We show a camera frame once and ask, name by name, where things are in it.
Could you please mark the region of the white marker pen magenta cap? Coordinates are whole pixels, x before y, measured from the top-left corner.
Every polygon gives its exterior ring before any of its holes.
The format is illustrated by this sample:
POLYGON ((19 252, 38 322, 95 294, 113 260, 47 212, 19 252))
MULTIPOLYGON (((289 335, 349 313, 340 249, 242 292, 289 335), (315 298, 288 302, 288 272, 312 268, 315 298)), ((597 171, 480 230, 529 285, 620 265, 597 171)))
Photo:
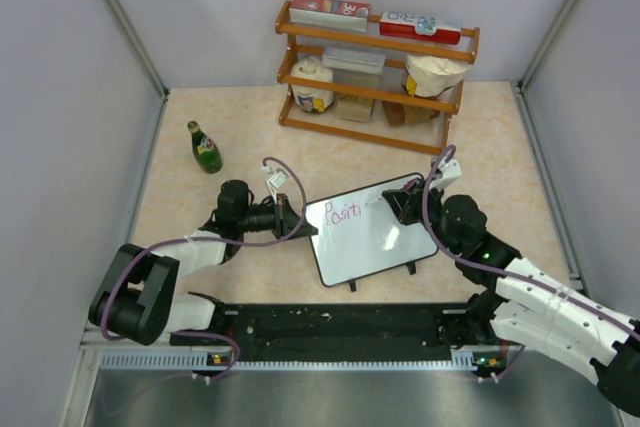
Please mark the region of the white marker pen magenta cap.
POLYGON ((365 204, 369 206, 380 201, 395 201, 402 204, 410 197, 414 185, 419 182, 419 178, 411 178, 401 188, 384 190, 377 197, 367 200, 365 204))

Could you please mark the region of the white whiteboard black frame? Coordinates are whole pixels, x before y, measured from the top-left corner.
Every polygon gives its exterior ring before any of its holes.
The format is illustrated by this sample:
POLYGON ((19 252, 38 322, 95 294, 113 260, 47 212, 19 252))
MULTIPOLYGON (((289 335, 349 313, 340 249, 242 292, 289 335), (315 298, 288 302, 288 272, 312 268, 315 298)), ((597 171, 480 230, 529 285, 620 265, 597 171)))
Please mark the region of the white whiteboard black frame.
POLYGON ((333 287, 434 256, 437 247, 419 223, 401 224, 383 199, 385 190, 420 180, 410 173, 310 202, 306 221, 321 283, 333 287))

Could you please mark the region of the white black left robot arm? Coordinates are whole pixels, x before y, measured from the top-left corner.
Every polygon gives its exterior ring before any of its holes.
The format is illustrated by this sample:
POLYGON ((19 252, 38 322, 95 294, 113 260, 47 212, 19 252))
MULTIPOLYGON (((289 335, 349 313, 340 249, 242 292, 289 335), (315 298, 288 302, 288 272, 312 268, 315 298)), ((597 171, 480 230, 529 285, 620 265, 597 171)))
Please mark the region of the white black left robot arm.
POLYGON ((151 249, 128 243, 117 250, 89 308, 89 322, 141 345, 175 330, 192 330, 209 344, 220 341, 227 321, 215 312, 215 302, 202 294, 177 296, 177 281, 231 260, 246 233, 265 231, 273 234, 273 244, 318 233, 286 195, 256 203, 246 182, 225 182, 217 208, 193 234, 151 249))

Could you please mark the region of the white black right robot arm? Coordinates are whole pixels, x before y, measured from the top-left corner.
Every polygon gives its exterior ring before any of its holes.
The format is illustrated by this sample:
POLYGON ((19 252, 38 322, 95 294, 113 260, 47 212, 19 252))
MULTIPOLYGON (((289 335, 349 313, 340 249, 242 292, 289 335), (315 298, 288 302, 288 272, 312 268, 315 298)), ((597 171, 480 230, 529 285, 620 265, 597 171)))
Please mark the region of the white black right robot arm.
POLYGON ((437 189, 383 192, 403 225, 422 224, 471 282, 485 287, 487 306, 467 317, 469 335, 528 347, 571 368, 631 416, 639 414, 639 321, 554 279, 487 229, 468 195, 437 189))

